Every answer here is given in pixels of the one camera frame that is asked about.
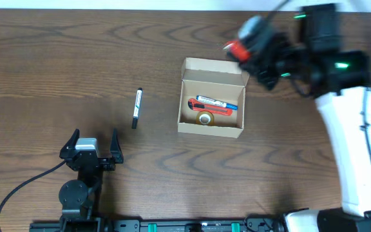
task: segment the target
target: wood grain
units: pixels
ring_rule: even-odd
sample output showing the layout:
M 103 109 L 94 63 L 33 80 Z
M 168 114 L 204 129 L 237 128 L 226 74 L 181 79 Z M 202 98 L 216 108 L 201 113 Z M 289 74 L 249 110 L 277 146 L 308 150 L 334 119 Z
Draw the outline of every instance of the wood grain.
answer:
M 239 139 L 176 132 L 185 57 L 225 59 L 224 42 L 255 12 L 0 10 L 0 202 L 60 163 L 75 128 L 108 155 L 114 127 L 125 163 L 104 177 L 101 210 L 113 218 L 244 217 L 340 204 L 338 174 L 313 101 L 286 82 L 247 85 Z M 294 31 L 294 13 L 275 25 Z M 343 15 L 347 48 L 365 49 L 364 22 Z M 141 119 L 131 129 L 135 92 Z M 3 231 L 61 215 L 68 167 L 14 195 Z

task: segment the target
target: white wall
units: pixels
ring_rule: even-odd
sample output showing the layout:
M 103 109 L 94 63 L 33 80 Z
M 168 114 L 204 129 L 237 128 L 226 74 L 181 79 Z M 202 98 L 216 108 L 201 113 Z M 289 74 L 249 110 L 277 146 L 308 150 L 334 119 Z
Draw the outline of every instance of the white wall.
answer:
M 292 0 L 283 10 L 300 6 L 341 3 L 340 10 L 356 10 L 349 2 L 361 1 L 371 12 L 371 0 Z M 125 10 L 272 10 L 281 0 L 0 0 L 0 8 L 125 9 Z

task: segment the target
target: cardboard box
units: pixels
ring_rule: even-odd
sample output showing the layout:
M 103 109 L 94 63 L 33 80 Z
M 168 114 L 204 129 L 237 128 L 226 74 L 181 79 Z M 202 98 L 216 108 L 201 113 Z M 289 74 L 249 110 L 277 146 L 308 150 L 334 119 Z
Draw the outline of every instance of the cardboard box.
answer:
M 237 138 L 244 130 L 245 85 L 249 74 L 237 63 L 185 58 L 182 70 L 178 132 Z M 231 116 L 214 115 L 215 126 L 196 124 L 198 111 L 189 108 L 189 99 L 197 95 L 235 104 Z

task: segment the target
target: black marker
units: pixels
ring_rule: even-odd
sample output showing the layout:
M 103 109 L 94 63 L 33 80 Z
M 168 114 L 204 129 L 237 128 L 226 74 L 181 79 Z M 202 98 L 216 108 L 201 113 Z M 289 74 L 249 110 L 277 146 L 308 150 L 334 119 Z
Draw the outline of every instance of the black marker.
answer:
M 137 128 L 138 116 L 140 115 L 141 97 L 142 97 L 142 88 L 138 88 L 137 97 L 135 98 L 133 125 L 131 126 L 131 128 L 133 129 Z

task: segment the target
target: red box cutter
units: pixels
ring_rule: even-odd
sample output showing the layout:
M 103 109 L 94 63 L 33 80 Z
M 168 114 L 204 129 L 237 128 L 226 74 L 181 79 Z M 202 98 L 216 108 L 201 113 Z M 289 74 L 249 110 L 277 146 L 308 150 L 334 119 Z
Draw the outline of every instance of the red box cutter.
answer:
M 204 104 L 204 103 L 199 102 L 196 99 L 188 100 L 188 107 L 196 111 L 208 111 L 210 113 L 217 113 L 217 114 L 227 115 L 227 116 L 230 116 L 233 113 L 232 109 L 227 109 L 227 108 L 223 108 L 219 106 L 213 106 L 210 104 Z

